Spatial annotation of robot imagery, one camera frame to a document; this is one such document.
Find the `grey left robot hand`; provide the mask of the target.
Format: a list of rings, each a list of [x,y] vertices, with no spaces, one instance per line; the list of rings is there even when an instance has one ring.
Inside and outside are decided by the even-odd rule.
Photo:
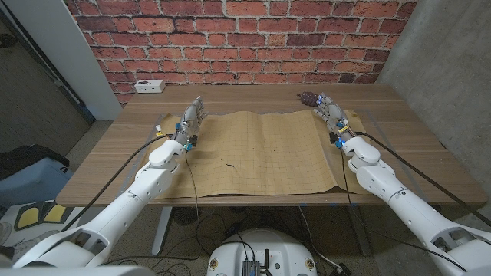
[[[207,112],[204,111],[204,103],[201,96],[198,96],[184,111],[179,123],[176,125],[175,141],[186,144],[188,140],[199,132],[199,128],[206,118]]]

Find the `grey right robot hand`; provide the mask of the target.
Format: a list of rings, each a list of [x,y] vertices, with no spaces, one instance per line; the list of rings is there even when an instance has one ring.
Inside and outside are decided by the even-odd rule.
[[[349,125],[346,113],[328,96],[317,96],[314,112],[323,119],[329,130],[329,139],[338,147],[355,137]]]

